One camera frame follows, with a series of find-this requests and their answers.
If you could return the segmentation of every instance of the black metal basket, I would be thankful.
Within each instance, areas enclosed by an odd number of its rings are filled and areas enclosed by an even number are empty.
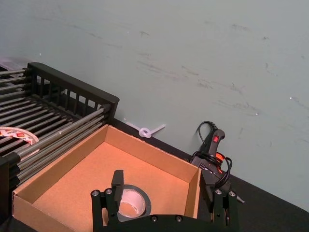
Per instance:
[[[0,127],[17,127],[39,138],[33,145],[0,137],[0,224],[11,214],[11,194],[70,147],[111,122],[119,99],[103,90],[41,63],[18,71],[0,72]],[[40,149],[41,158],[27,157]],[[54,156],[48,162],[43,154]]]

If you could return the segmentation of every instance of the white plastic tie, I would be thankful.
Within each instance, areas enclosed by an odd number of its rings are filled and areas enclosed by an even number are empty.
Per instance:
[[[139,128],[138,126],[130,123],[130,122],[126,122],[127,125],[129,125],[130,127],[133,127],[134,129],[138,130],[139,131],[139,135],[140,137],[146,137],[146,138],[150,138],[152,136],[152,134],[158,132],[159,130],[163,129],[166,124],[163,124],[153,130],[149,130],[148,128],[146,127],[143,127],[143,128]]]

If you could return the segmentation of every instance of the duct tape roll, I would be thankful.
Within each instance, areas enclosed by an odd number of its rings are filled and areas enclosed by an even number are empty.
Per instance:
[[[39,141],[38,137],[32,134],[31,132],[27,130],[19,129],[19,128],[14,128],[14,127],[0,127],[0,137],[12,137],[12,138],[21,139],[29,143],[30,145],[35,144]],[[28,156],[31,156],[38,151],[39,149],[32,152]]]
[[[134,185],[124,185],[119,211],[120,222],[150,215],[151,202],[147,194]]]

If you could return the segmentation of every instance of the cardboard box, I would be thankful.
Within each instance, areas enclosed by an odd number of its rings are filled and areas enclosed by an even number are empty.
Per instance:
[[[90,192],[110,188],[115,170],[141,188],[151,214],[197,217],[200,170],[104,126],[13,192],[13,216],[39,232],[91,232]]]

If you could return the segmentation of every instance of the black cable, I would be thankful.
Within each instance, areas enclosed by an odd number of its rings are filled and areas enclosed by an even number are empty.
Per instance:
[[[204,146],[206,146],[206,143],[205,143],[205,140],[203,139],[202,135],[201,135],[201,126],[204,125],[204,124],[209,124],[210,127],[211,127],[211,132],[213,130],[217,130],[218,128],[216,127],[216,125],[213,123],[213,122],[210,122],[210,121],[203,121],[199,127],[197,128],[197,131],[198,131],[198,134],[199,134],[199,137],[201,138]],[[211,154],[208,154],[208,153],[202,153],[200,151],[196,151],[193,156],[195,156],[196,154],[198,154],[201,158],[207,160],[209,163],[212,163],[213,165],[215,165],[218,169],[221,170],[221,165],[223,163],[223,161],[217,157],[214,157],[213,155]],[[224,155],[222,155],[221,153],[219,153],[223,159],[226,161],[227,163],[227,171],[226,173],[222,176],[222,178],[220,180],[218,180],[215,184],[215,188],[219,188],[221,186],[223,186],[230,178],[230,175],[231,175],[231,168],[232,168],[232,165],[233,165],[233,162],[232,160],[229,158],[229,157],[225,157]]]
[[[218,128],[217,128],[217,126],[216,126],[213,122],[210,122],[210,121],[203,121],[203,122],[201,122],[201,124],[198,126],[197,131],[198,131],[199,137],[201,138],[203,144],[206,146],[206,143],[205,143],[205,141],[204,141],[204,139],[203,139],[203,137],[202,137],[202,135],[201,135],[201,126],[203,126],[204,124],[209,124],[209,126],[211,127],[211,132],[212,132],[213,130],[218,129]]]

